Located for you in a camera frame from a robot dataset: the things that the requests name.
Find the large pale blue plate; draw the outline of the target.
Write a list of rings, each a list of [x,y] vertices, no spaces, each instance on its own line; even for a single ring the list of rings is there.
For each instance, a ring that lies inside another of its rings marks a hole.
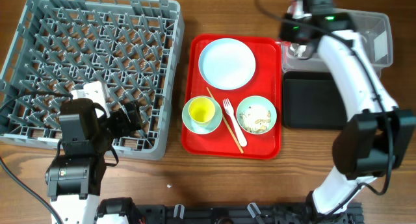
[[[205,82],[220,90],[236,90],[254,76],[256,61],[252,50],[243,42],[221,38],[206,45],[198,59]]]

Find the pale blue small bowl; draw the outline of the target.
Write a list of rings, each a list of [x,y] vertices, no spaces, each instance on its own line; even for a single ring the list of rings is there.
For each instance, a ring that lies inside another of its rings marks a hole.
[[[195,134],[209,134],[209,133],[213,132],[214,130],[216,130],[218,128],[218,126],[221,124],[222,110],[220,108],[220,105],[213,98],[208,97],[213,101],[213,103],[215,105],[215,115],[214,115],[214,118],[212,119],[212,121],[210,122],[210,124],[201,127],[201,126],[197,125],[195,122],[193,122],[190,115],[189,115],[189,104],[194,98],[195,97],[193,97],[192,99],[187,101],[185,106],[183,107],[183,110],[182,110],[183,124],[185,125],[185,127],[189,131],[191,131]]]

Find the yellow plastic cup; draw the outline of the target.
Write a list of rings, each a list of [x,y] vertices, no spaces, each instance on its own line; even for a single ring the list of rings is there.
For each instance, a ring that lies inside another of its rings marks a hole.
[[[208,97],[195,97],[189,104],[188,112],[193,122],[206,126],[215,116],[215,104]]]

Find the mint green bowl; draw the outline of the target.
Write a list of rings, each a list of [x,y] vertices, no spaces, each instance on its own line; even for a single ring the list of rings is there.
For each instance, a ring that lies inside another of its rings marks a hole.
[[[267,98],[259,96],[259,95],[253,95],[253,96],[249,96],[249,97],[243,99],[237,107],[237,122],[241,127],[242,127],[242,122],[241,122],[241,119],[240,119],[240,113],[243,112],[249,106],[252,106],[252,105],[264,106],[271,113],[270,126],[265,132],[261,133],[261,134],[265,134],[266,132],[270,131],[275,126],[275,124],[278,120],[278,113],[276,111],[276,108],[272,104],[271,101],[269,101]]]

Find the wooden chopstick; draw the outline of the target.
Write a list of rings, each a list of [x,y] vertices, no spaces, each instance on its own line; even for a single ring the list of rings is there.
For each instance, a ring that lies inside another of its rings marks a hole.
[[[207,92],[209,93],[210,97],[211,97],[211,98],[213,98],[213,99],[216,101],[216,99],[215,99],[214,95],[211,93],[211,91],[210,91],[209,87],[206,87],[206,89],[207,89]],[[231,137],[233,138],[233,140],[234,140],[234,142],[235,142],[236,146],[238,147],[238,149],[239,149],[240,153],[241,153],[241,154],[244,154],[244,150],[243,150],[242,146],[240,145],[240,143],[239,143],[239,141],[238,141],[237,137],[235,136],[235,134],[234,134],[233,130],[232,130],[232,129],[231,129],[231,127],[229,126],[229,123],[228,123],[228,121],[227,121],[227,119],[226,119],[226,117],[225,117],[225,115],[224,115],[224,114],[222,114],[222,120],[223,120],[224,124],[226,125],[226,127],[227,127],[227,129],[228,129],[228,131],[229,131],[229,133],[230,133]]]

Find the white plastic fork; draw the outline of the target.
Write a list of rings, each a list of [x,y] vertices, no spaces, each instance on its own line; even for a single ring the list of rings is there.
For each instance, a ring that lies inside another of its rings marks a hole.
[[[244,136],[244,134],[242,133],[242,130],[237,122],[237,119],[234,115],[234,109],[233,106],[230,102],[229,99],[224,99],[223,101],[223,106],[224,106],[224,110],[226,111],[226,114],[230,117],[232,124],[233,124],[233,128],[235,130],[235,135],[237,137],[237,140],[240,144],[241,147],[246,147],[248,142]]]

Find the rice and nut scraps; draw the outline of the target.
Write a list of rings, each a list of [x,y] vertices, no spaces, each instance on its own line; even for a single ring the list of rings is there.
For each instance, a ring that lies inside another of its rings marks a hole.
[[[240,120],[246,131],[261,134],[270,126],[271,113],[264,106],[252,105],[240,113]]]

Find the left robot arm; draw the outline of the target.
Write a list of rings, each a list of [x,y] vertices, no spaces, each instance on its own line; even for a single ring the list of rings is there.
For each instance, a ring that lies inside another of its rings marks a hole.
[[[145,223],[144,214],[128,197],[100,200],[101,181],[111,163],[106,152],[116,154],[114,139],[129,136],[143,127],[138,103],[118,110],[104,108],[91,99],[67,101],[60,107],[62,138],[45,173],[53,223]]]

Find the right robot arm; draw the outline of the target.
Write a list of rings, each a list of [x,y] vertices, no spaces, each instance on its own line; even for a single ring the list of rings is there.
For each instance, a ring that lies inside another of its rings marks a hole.
[[[283,41],[312,45],[328,67],[346,110],[347,123],[332,147],[334,167],[311,193],[315,215],[344,212],[367,187],[384,195],[415,128],[415,115],[387,93],[361,43],[349,13],[333,0],[292,0],[282,19]]]

